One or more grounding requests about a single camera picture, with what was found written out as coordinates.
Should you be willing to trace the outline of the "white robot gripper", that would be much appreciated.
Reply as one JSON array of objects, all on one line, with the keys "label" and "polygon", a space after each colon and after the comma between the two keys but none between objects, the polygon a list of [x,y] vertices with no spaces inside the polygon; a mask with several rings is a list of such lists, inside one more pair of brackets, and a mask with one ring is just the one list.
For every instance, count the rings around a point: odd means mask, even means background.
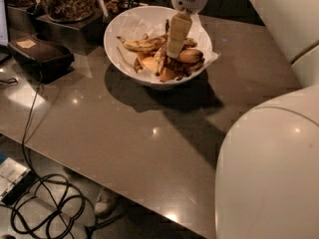
[{"label": "white robot gripper", "polygon": [[[206,5],[208,0],[170,0],[172,7],[177,11],[184,11],[189,14],[197,14]],[[169,33],[167,38],[166,54],[171,58],[177,58],[185,38],[192,25],[190,15],[178,12],[170,20]]]}]

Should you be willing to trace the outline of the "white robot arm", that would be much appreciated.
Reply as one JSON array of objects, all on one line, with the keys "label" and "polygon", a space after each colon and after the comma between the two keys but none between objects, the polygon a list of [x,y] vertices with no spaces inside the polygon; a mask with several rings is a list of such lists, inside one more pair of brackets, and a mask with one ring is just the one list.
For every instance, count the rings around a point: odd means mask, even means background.
[{"label": "white robot arm", "polygon": [[319,0],[249,1],[302,87],[253,108],[227,133],[204,239],[319,239]]}]

